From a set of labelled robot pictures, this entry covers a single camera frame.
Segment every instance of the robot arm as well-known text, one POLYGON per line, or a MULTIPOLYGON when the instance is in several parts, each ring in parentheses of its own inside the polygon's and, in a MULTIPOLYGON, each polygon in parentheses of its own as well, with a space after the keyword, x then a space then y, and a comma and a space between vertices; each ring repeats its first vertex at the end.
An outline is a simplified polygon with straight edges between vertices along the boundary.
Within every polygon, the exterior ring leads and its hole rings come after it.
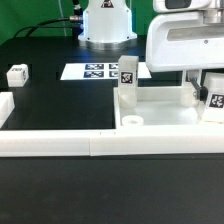
POLYGON ((156 72, 223 68, 224 0, 154 0, 155 10, 176 11, 174 5, 175 9, 167 8, 171 1, 191 4, 188 8, 182 4, 180 8, 178 3, 178 10, 187 12, 159 15, 150 24, 146 48, 149 69, 156 72))
POLYGON ((155 0, 153 7, 157 12, 174 12, 203 9, 213 0, 155 0))

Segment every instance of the white paper sheet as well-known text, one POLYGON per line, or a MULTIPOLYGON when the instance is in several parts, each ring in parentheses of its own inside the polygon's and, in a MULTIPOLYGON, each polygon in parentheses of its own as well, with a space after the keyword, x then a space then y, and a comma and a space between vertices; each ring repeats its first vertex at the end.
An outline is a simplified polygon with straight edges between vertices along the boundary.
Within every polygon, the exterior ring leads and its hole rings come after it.
MULTIPOLYGON (((151 78, 145 62, 139 62, 139 78, 151 78)), ((73 63, 66 64, 61 80, 117 79, 118 63, 73 63)))

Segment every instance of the printed tag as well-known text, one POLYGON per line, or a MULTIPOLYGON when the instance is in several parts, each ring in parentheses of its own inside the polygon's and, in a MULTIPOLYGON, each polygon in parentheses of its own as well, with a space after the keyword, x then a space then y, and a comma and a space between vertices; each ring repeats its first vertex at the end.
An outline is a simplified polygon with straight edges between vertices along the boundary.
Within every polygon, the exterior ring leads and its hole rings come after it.
POLYGON ((104 64, 86 64, 85 70, 103 70, 104 64))
POLYGON ((209 107, 223 109, 224 108, 224 95, 212 94, 209 107))
POLYGON ((118 70, 118 64, 113 63, 113 64, 109 64, 109 69, 117 69, 118 70))
POLYGON ((133 83, 133 73, 132 72, 121 72, 121 83, 132 84, 133 83))
POLYGON ((103 78, 103 77, 104 77, 103 71, 84 72, 84 78, 103 78))
POLYGON ((13 68, 12 71, 13 72, 21 72, 23 69, 22 68, 13 68))
POLYGON ((110 0, 104 0, 101 8, 114 8, 114 6, 110 0))
POLYGON ((117 78, 118 77, 118 71, 110 71, 109 76, 110 76, 110 78, 117 78))

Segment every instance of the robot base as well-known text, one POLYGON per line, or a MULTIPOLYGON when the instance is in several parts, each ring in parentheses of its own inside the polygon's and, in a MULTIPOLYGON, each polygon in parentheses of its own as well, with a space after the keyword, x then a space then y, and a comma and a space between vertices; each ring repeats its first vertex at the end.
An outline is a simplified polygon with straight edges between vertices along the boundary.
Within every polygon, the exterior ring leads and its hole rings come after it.
POLYGON ((96 50, 122 50, 136 46, 137 39, 129 39, 120 43, 101 43, 79 40, 79 46, 96 50))

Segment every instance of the white platform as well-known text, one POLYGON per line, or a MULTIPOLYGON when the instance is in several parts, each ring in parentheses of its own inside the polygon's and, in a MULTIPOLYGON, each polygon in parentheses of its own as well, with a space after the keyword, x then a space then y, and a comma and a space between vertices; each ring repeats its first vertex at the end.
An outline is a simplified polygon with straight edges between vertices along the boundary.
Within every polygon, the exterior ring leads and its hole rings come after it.
POLYGON ((115 89, 117 129, 1 131, 0 156, 224 153, 224 125, 198 123, 194 108, 183 108, 178 104, 179 95, 176 93, 180 93, 180 87, 145 87, 139 90, 139 99, 154 99, 154 102, 139 102, 145 112, 138 108, 135 110, 146 121, 142 127, 120 125, 121 116, 128 111, 120 110, 115 89))

